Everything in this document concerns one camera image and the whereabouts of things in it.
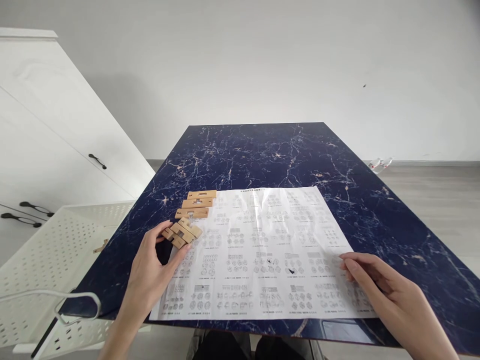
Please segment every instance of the white wall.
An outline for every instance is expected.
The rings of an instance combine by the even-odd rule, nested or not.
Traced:
[[[362,159],[480,160],[474,4],[0,0],[0,26],[56,31],[148,159],[188,125],[324,121]]]

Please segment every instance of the hand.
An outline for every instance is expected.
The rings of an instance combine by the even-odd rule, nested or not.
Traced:
[[[168,220],[161,222],[143,236],[131,265],[130,278],[121,303],[120,313],[129,313],[138,321],[143,322],[157,301],[160,300],[174,271],[192,247],[190,244],[183,246],[173,259],[166,265],[162,265],[157,257],[155,244],[164,240],[159,236],[170,226],[172,223]]]
[[[347,252],[340,258],[347,279],[360,285],[382,323],[413,359],[459,358],[417,284],[378,256]]]
[[[157,257],[155,244],[164,240],[159,237],[163,230],[172,226],[164,221],[147,231],[131,265],[130,278],[116,320],[109,329],[108,338],[98,359],[126,359],[130,345],[140,326],[155,303],[165,292],[174,271],[192,247],[183,246],[166,265]]]

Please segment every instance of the cabinet door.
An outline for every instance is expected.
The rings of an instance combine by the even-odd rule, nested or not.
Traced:
[[[12,214],[19,218],[33,219],[44,225],[45,221],[0,205],[0,214]],[[12,218],[0,218],[0,267],[30,239],[39,228]]]
[[[55,212],[133,199],[1,88],[0,164],[0,203],[28,201]]]
[[[0,86],[134,198],[155,174],[56,41],[0,40]]]

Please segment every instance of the black cabinet handle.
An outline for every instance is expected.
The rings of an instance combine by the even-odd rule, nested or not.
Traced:
[[[3,213],[2,215],[0,215],[0,217],[2,219],[15,219],[15,220],[17,220],[21,223],[32,225],[34,228],[39,228],[39,227],[42,226],[41,223],[35,222],[35,220],[29,219],[29,218],[26,218],[26,217],[18,217],[18,216],[15,216],[15,215],[13,215],[9,212]]]
[[[106,170],[106,169],[107,169],[107,167],[106,167],[105,165],[103,165],[102,162],[100,161],[100,159],[99,159],[98,157],[96,157],[95,155],[93,155],[93,154],[88,154],[88,157],[89,157],[89,158],[92,158],[92,159],[95,159],[95,160],[101,165],[101,168],[102,168],[103,170]]]
[[[35,209],[35,210],[37,210],[37,211],[40,212],[40,213],[46,214],[49,218],[51,218],[53,215],[55,215],[54,212],[51,212],[50,210],[48,210],[48,209],[46,209],[46,208],[44,208],[44,207],[41,207],[41,206],[32,205],[32,204],[29,203],[28,201],[22,201],[19,205],[20,205],[20,206],[23,206],[23,207]]]

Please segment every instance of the person's legs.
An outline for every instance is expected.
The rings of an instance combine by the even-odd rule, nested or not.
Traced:
[[[262,336],[256,360],[324,360],[318,341],[292,337]]]
[[[250,351],[247,333],[196,329],[186,360],[250,360]]]

